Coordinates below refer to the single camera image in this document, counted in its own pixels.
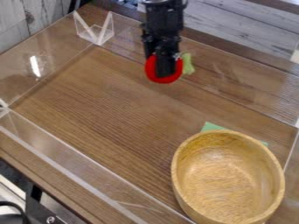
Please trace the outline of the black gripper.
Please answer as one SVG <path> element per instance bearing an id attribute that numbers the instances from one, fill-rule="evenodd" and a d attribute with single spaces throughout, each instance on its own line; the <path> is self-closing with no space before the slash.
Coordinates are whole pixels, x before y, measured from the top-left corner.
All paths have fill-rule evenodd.
<path id="1" fill-rule="evenodd" d="M 166 78 L 177 70 L 183 11 L 187 8 L 187 0 L 142 0 L 142 5 L 146 11 L 145 22 L 142 23 L 145 56 L 150 58 L 155 53 L 157 76 Z"/>

